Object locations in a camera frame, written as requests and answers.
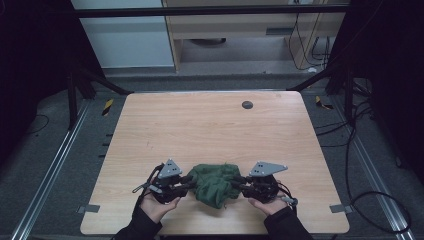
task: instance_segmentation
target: table surface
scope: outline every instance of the table surface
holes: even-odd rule
[[[253,108],[244,109],[242,102]],[[140,93],[127,97],[90,199],[84,234],[114,234],[128,225],[139,193],[152,170],[172,158],[183,170],[231,163],[243,176],[257,161],[288,166],[274,174],[299,200],[298,217],[311,233],[344,233],[344,213],[330,172],[297,92]],[[240,194],[215,209],[189,192],[169,212],[159,232],[180,234],[266,234],[265,215]]]

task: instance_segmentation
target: black sleeve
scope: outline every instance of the black sleeve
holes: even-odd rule
[[[264,224],[272,240],[313,239],[289,207],[269,215],[265,219]]]
[[[112,240],[152,240],[161,228],[160,222],[153,222],[141,208],[137,207],[130,224],[121,229]]]

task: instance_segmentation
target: aluminum rail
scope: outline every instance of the aluminum rail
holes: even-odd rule
[[[25,240],[28,238],[31,229],[35,221],[37,220],[37,217],[41,212],[41,209],[43,208],[47,197],[49,196],[50,190],[56,182],[60,169],[62,168],[66,157],[68,156],[69,150],[71,149],[71,146],[75,141],[75,138],[82,126],[82,123],[84,122],[84,119],[87,116],[90,104],[91,102],[87,100],[83,102],[79,114],[79,119],[75,127],[67,132],[61,146],[59,147],[59,150],[56,153],[56,156],[53,159],[52,164],[47,170],[47,173],[37,190],[37,193],[32,199],[18,226],[13,231],[11,237],[12,240]]]
[[[343,109],[343,103],[341,102],[342,100],[338,98],[337,96],[331,96],[330,99],[332,100],[333,103],[335,103],[335,107],[341,119],[343,121],[346,121],[346,118],[344,117],[344,114],[342,112],[342,109]],[[346,131],[351,133],[351,130],[349,129],[349,127],[346,127]],[[352,141],[352,144],[354,146],[354,150],[356,151],[358,160],[368,178],[368,181],[371,187],[375,191],[383,192],[390,195],[390,191],[389,191],[389,188],[387,187],[387,184],[383,180],[381,174],[378,172],[376,166],[373,163],[373,160],[368,155],[368,152],[358,135],[355,136],[355,138]],[[405,217],[402,214],[401,209],[394,201],[387,199],[385,197],[381,197],[381,196],[378,196],[377,199],[393,230],[399,231],[404,229],[408,225]],[[409,229],[405,233],[396,234],[396,238],[398,240],[414,240],[415,236],[412,233],[412,230]]]

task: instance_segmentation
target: white cabinet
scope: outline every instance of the white cabinet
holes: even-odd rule
[[[160,0],[72,0],[75,9],[162,7]],[[81,18],[104,69],[174,67],[164,17]]]

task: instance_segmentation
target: crumpled green towel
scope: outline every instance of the crumpled green towel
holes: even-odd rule
[[[213,208],[222,208],[227,198],[236,199],[240,194],[240,190],[230,183],[234,176],[241,176],[237,165],[199,164],[187,175],[192,175],[196,181],[196,187],[192,189],[196,199]]]

